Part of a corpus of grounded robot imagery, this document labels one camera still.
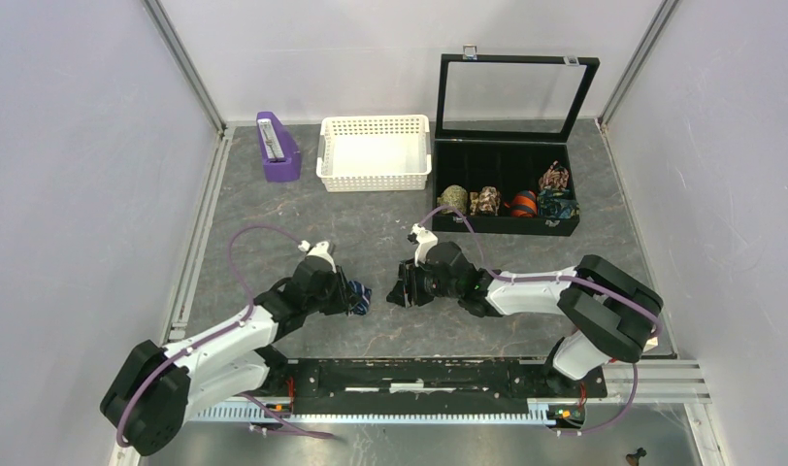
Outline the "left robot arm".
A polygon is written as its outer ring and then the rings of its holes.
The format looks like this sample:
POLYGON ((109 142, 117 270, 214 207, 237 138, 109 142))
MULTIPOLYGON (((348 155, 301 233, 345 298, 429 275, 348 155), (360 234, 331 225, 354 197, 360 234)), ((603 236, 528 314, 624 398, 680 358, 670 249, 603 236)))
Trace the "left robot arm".
POLYGON ((371 291, 341 267, 308 256, 290 277, 254 296, 220 324, 166 346, 145 340, 130 350, 100 405, 115 441, 142 456, 170 443, 195 414, 259 390, 280 393, 285 357, 276 341, 308 316, 348 315, 369 305, 371 291))

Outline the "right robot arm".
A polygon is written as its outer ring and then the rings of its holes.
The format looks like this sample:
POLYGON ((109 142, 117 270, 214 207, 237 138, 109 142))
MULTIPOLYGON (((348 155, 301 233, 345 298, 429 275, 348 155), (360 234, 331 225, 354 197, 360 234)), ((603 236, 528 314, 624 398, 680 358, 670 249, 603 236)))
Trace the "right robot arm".
POLYGON ((653 289, 596 254, 574 267, 516 274, 477 268, 453 242, 419 248, 402 261, 388 302, 420 307, 437 298, 455 300, 477 317, 557 315, 574 326, 555 345, 542 371, 556 396, 577 389, 588 373, 612 360, 636 363, 659 332, 664 301, 653 289))

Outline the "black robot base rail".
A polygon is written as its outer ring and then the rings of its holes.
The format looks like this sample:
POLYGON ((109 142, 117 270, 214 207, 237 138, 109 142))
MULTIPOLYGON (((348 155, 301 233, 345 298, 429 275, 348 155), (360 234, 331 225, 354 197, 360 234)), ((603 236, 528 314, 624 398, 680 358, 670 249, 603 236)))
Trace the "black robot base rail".
POLYGON ((271 368, 255 394, 299 415, 519 415, 527 402, 604 398, 601 369, 574 382, 537 359, 300 358, 271 368))

